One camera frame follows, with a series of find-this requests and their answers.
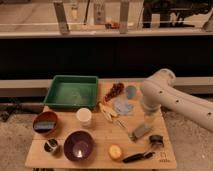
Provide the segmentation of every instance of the paper cup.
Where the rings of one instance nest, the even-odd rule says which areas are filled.
[[[91,125],[92,112],[87,108],[81,108],[77,111],[76,117],[82,126],[88,127]]]

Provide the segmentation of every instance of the knife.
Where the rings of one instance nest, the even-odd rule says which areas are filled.
[[[149,153],[137,153],[134,154],[132,156],[129,156],[125,159],[123,159],[124,163],[130,163],[133,161],[137,161],[137,160],[142,160],[142,159],[149,159],[153,156],[154,152],[149,152]]]

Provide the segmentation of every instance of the green tray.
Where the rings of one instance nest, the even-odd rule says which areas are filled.
[[[98,77],[56,75],[44,104],[50,108],[93,109],[96,106]]]

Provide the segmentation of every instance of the brown bowl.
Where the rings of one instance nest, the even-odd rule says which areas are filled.
[[[33,130],[39,134],[49,134],[55,130],[58,116],[53,111],[40,113],[33,122]]]

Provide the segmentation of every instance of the dark purple bowl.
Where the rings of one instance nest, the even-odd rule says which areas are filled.
[[[88,132],[73,132],[65,140],[64,154],[71,161],[82,161],[89,157],[93,144],[94,141]]]

